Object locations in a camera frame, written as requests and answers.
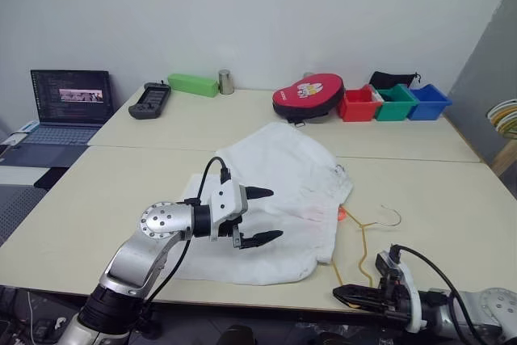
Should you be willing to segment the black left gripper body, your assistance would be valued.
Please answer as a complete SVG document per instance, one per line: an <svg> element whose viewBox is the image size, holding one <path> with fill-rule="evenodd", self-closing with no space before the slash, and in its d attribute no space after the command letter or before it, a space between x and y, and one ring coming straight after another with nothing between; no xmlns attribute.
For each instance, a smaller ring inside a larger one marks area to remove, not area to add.
<svg viewBox="0 0 517 345"><path fill-rule="evenodd" d="M239 249L242 215L248 210L245 187L220 185L209 198L211 214L210 239L232 238L233 247Z"/></svg>

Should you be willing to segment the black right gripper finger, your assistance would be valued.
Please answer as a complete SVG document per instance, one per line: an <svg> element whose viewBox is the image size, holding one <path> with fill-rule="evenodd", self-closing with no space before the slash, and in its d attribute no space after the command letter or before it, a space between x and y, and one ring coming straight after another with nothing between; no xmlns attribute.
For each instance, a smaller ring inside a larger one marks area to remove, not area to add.
<svg viewBox="0 0 517 345"><path fill-rule="evenodd" d="M343 300L375 300L382 296L382 292L378 288L370 288L366 286L360 286L356 284L346 284L334 288L332 291L334 297Z"/></svg>
<svg viewBox="0 0 517 345"><path fill-rule="evenodd" d="M352 297L339 298L338 301L352 309L360 309L371 313L383 313L385 311L385 306L383 305L382 301L377 299Z"/></svg>

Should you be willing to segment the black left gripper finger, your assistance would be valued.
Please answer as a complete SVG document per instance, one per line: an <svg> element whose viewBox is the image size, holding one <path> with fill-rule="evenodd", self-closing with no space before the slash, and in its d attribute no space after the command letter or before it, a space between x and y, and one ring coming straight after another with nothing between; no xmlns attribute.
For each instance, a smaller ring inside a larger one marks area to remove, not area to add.
<svg viewBox="0 0 517 345"><path fill-rule="evenodd" d="M248 200L256 200L274 195L272 190L262 187L245 187L245 193Z"/></svg>
<svg viewBox="0 0 517 345"><path fill-rule="evenodd" d="M281 230L271 230L267 232L258 233L250 238L246 238L244 234L240 234L239 249L244 250L264 246L269 242L272 242L273 240L281 237L283 234L284 232Z"/></svg>

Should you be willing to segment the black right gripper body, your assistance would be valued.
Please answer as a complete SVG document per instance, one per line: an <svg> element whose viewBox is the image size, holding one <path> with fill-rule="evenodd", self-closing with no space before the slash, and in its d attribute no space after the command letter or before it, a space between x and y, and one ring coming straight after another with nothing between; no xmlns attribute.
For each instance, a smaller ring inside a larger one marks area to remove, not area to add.
<svg viewBox="0 0 517 345"><path fill-rule="evenodd" d="M399 322L409 321L409 294L401 284L401 272L392 268L378 268L380 273L380 303L383 315Z"/></svg>

